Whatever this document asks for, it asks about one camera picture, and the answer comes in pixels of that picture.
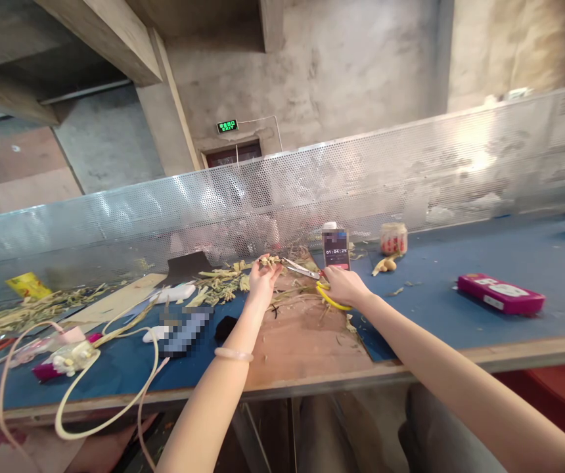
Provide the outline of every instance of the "perforated metal panel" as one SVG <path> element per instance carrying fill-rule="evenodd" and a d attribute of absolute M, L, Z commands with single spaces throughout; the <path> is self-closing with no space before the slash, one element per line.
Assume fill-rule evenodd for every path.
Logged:
<path fill-rule="evenodd" d="M 213 264 L 311 242 L 335 220 L 355 240 L 565 204 L 565 89 L 0 215 L 5 279 L 55 288 L 120 281 L 206 251 Z"/>

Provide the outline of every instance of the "pruning shears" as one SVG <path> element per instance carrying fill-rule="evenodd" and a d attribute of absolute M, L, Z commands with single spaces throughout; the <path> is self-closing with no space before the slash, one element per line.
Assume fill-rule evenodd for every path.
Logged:
<path fill-rule="evenodd" d="M 291 271 L 295 271 L 303 276 L 307 276 L 310 277 L 311 279 L 315 279 L 315 284 L 316 284 L 316 289 L 317 291 L 320 293 L 320 295 L 333 307 L 339 309 L 339 310 L 343 310 L 343 311 L 349 311 L 352 310 L 352 307 L 348 306 L 348 305 L 342 305 L 342 304 L 338 304 L 337 302 L 335 302 L 333 299 L 331 299 L 326 292 L 324 292 L 324 290 L 329 290 L 330 289 L 330 285 L 328 283 L 324 283 L 322 281 L 320 281 L 320 278 L 322 277 L 322 274 L 320 273 L 316 273 L 315 271 L 311 271 L 310 269 L 306 269 L 304 266 L 300 266 L 297 263 L 294 263 L 293 261 L 291 261 L 291 259 L 287 259 L 287 258 L 281 258 L 281 260 L 284 262 L 282 263 L 283 266 L 285 266 L 287 269 L 290 269 Z"/>

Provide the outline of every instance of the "yellow label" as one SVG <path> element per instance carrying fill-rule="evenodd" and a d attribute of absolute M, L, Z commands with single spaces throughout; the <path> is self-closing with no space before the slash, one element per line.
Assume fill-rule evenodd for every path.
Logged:
<path fill-rule="evenodd" d="M 52 294 L 53 291 L 44 286 L 34 273 L 26 273 L 7 280 L 7 284 L 18 293 L 21 298 L 31 297 L 33 299 L 43 299 Z"/>

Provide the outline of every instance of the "smartphone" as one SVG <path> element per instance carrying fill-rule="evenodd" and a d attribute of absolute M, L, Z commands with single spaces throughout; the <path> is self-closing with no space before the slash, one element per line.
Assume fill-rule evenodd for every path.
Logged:
<path fill-rule="evenodd" d="M 350 270 L 348 234 L 344 229 L 329 229 L 322 232 L 324 261 L 326 266 L 339 266 Z"/>

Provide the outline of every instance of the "power cord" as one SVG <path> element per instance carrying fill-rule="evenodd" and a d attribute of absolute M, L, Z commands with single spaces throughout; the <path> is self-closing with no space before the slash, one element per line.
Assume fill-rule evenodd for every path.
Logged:
<path fill-rule="evenodd" d="M 238 124 L 241 123 L 252 123 L 252 122 L 259 122 L 261 120 L 266 120 L 268 118 L 273 118 L 274 120 L 276 120 L 276 130 L 278 130 L 278 141 L 281 144 L 281 151 L 283 151 L 283 139 L 281 138 L 281 129 L 278 126 L 278 118 L 276 118 L 276 115 L 270 115 L 267 117 L 263 117 L 263 118 L 256 118 L 255 120 L 245 120 L 245 122 L 237 122 Z"/>
<path fill-rule="evenodd" d="M 148 452 L 147 446 L 145 445 L 145 441 L 144 441 L 143 436 L 142 436 L 143 401 L 145 399 L 145 395 L 147 394 L 147 390 L 148 390 L 149 386 L 151 385 L 151 382 L 153 381 L 155 376 L 160 372 L 160 370 L 166 365 L 166 363 L 170 360 L 170 358 L 165 358 L 162 361 L 162 364 L 158 367 L 158 358 L 160 356 L 159 349 L 158 349 L 158 339 L 156 338 L 156 335 L 153 332 L 153 330 L 151 330 L 151 328 L 142 327 L 142 328 L 139 328 L 138 330 L 134 330 L 133 332 L 127 332 L 127 333 L 125 333 L 125 331 L 129 330 L 131 327 L 136 325 L 140 320 L 144 319 L 147 316 L 147 313 L 150 311 L 150 309 L 155 305 L 156 301 L 157 301 L 157 298 L 153 302 L 150 302 L 149 305 L 142 312 L 140 312 L 140 314 L 138 314 L 138 316 L 136 316 L 136 318 L 134 318 L 134 320 L 132 320 L 130 323 L 126 324 L 126 326 L 119 328 L 119 329 L 116 329 L 113 332 L 110 332 L 109 334 L 107 334 L 106 333 L 107 328 L 115 320 L 120 318 L 120 315 L 117 315 L 115 318 L 110 320 L 107 323 L 107 325 L 103 328 L 103 330 L 101 332 L 103 337 L 99 338 L 93 344 L 93 346 L 95 348 L 97 348 L 98 346 L 104 344 L 105 342 L 108 342 L 109 340 L 113 340 L 115 338 L 123 338 L 123 337 L 131 336 L 131 335 L 134 335 L 136 333 L 140 333 L 143 330 L 147 330 L 148 332 L 151 333 L 151 338 L 152 338 L 153 347 L 154 347 L 153 369 L 151 370 L 151 374 L 149 375 L 147 382 L 145 382 L 145 384 L 144 384 L 143 388 L 140 390 L 140 392 L 118 414 L 116 414 L 112 418 L 108 419 L 106 422 L 102 423 L 100 426 L 95 427 L 93 429 L 90 429 L 86 432 L 78 432 L 78 433 L 75 433 L 75 434 L 67 432 L 62 425 L 62 416 L 63 416 L 64 408 L 66 406 L 66 402 L 68 401 L 68 398 L 70 397 L 70 394 L 72 393 L 72 390 L 76 387 L 77 383 L 81 380 L 81 378 L 83 378 L 85 373 L 88 372 L 88 370 L 92 367 L 92 365 L 94 365 L 95 361 L 99 358 L 101 353 L 98 351 L 97 355 L 89 361 L 88 365 L 79 373 L 79 375 L 75 378 L 75 380 L 72 382 L 72 384 L 70 385 L 70 387 L 68 388 L 68 390 L 64 394 L 64 397 L 61 399 L 61 402 L 59 403 L 59 407 L 57 408 L 57 413 L 56 413 L 56 416 L 55 416 L 55 431 L 57 432 L 57 435 L 59 435 L 59 437 L 64 439 L 64 440 L 77 440 L 77 439 L 85 438 L 85 437 L 88 437 L 90 435 L 96 434 L 97 432 L 99 432 L 102 429 L 106 428 L 107 426 L 111 425 L 113 422 L 115 422 L 117 419 L 119 419 L 123 414 L 125 414 L 131 408 L 131 406 L 136 404 L 136 401 L 138 401 L 138 399 L 140 399 L 140 404 L 139 404 L 139 407 L 138 407 L 138 419 L 137 419 L 138 439 L 139 439 L 140 444 L 141 444 L 141 449 L 143 450 L 143 453 L 145 454 L 145 458 L 149 462 L 149 466 L 151 466 L 153 471 L 155 471 L 156 465 L 154 464 L 153 459 L 151 458 L 151 455 Z M 15 447 L 15 449 L 18 452 L 20 452 L 20 454 L 32 466 L 35 467 L 35 470 L 38 471 L 38 473 L 42 472 L 38 463 L 33 458 L 31 458 L 30 455 L 20 446 L 20 444 L 14 439 L 13 435 L 11 434 L 11 432 L 9 431 L 9 429 L 7 427 L 7 424 L 6 424 L 5 419 L 4 419 L 4 395 L 5 395 L 5 386 L 7 384 L 7 377 L 8 377 L 8 374 L 9 374 L 9 365 L 11 363 L 11 359 L 13 358 L 13 355 L 16 351 L 18 344 L 20 343 L 20 341 L 22 341 L 22 339 L 25 337 L 25 335 L 27 335 L 27 333 L 29 333 L 35 327 L 38 327 L 40 325 L 52 325 L 61 334 L 65 333 L 65 330 L 63 328 L 61 328 L 59 325 L 57 325 L 56 323 L 54 323 L 52 321 L 40 322 L 40 323 L 35 324 L 34 326 L 30 327 L 26 331 L 24 331 L 24 333 L 22 333 L 22 335 L 19 336 L 19 338 L 15 341 L 15 343 L 11 347 L 9 354 L 7 355 L 7 360 L 5 361 L 5 366 L 4 366 L 2 376 L 1 376 L 1 379 L 0 379 L 0 430 L 5 435 L 5 437 L 9 441 L 9 443 L 11 445 L 13 445 L 13 447 Z"/>

